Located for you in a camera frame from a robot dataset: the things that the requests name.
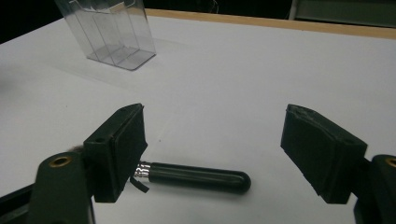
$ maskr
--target cylindrical handle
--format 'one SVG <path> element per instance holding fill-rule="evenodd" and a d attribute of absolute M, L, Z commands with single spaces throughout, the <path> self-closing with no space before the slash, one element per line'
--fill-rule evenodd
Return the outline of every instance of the cylindrical handle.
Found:
<path fill-rule="evenodd" d="M 250 178 L 240 171 L 218 170 L 153 162 L 148 180 L 183 187 L 214 189 L 231 193 L 245 193 L 250 188 Z"/>

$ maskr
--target dark background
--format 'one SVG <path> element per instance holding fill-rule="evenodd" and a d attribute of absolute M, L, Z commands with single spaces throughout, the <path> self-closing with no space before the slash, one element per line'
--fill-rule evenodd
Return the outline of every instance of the dark background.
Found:
<path fill-rule="evenodd" d="M 143 0 L 146 8 L 209 12 L 211 0 Z M 219 14 L 286 19 L 291 0 L 217 0 Z M 53 0 L 3 1 L 0 13 L 0 44 L 62 17 Z"/>

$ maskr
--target silver metal band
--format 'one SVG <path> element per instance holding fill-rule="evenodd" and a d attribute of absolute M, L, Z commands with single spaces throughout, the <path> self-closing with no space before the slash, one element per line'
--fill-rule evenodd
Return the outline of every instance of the silver metal band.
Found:
<path fill-rule="evenodd" d="M 134 171 L 134 177 L 145 177 L 149 178 L 149 168 L 151 167 L 151 162 L 140 161 L 137 164 L 137 168 Z"/>

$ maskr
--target transparent acrylic holder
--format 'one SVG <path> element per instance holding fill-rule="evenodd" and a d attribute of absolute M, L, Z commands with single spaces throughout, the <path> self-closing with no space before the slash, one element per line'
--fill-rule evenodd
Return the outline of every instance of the transparent acrylic holder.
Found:
<path fill-rule="evenodd" d="M 87 58 L 135 70 L 155 56 L 142 0 L 55 0 Z"/>

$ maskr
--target white table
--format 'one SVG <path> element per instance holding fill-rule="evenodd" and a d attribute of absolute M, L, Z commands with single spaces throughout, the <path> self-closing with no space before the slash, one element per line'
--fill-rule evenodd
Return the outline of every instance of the white table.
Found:
<path fill-rule="evenodd" d="M 158 55 L 135 72 L 86 60 L 63 20 L 0 46 L 0 196 L 81 144 L 113 112 L 145 106 L 147 161 L 240 170 L 232 194 L 127 184 L 97 223 L 354 223 L 316 196 L 280 145 L 287 104 L 303 105 L 395 153 L 396 41 L 149 17 Z"/>

